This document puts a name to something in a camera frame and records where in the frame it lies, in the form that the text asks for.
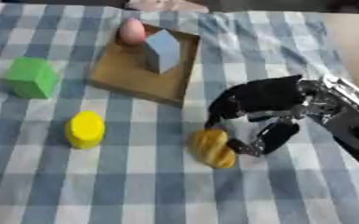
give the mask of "green block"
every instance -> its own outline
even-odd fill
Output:
[[[58,77],[44,59],[18,57],[7,71],[5,80],[20,97],[47,99]]]

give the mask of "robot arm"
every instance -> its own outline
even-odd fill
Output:
[[[307,116],[327,129],[359,162],[359,88],[330,75],[320,80],[301,78],[295,75],[255,80],[224,91],[209,107],[205,128],[244,115],[250,122],[277,117],[252,142],[236,138],[227,142],[236,153],[259,157],[275,151],[298,133],[296,121]]]

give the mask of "blue and white tablecloth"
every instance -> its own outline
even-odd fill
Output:
[[[86,85],[127,17],[201,36],[182,110]],[[359,164],[309,121],[282,149],[230,169],[194,161],[184,145],[226,87],[348,76],[319,14],[0,3],[0,52],[0,224],[359,224]],[[1,82],[17,56],[49,61],[60,76],[52,99],[20,99]],[[64,121],[85,109],[104,117],[105,138],[71,150]]]

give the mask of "egg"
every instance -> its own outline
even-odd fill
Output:
[[[119,36],[127,45],[139,45],[145,39],[145,28],[137,19],[133,17],[127,18],[120,27]]]

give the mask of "light blue block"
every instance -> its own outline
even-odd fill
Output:
[[[167,30],[152,34],[144,41],[147,68],[161,74],[180,62],[180,42]]]

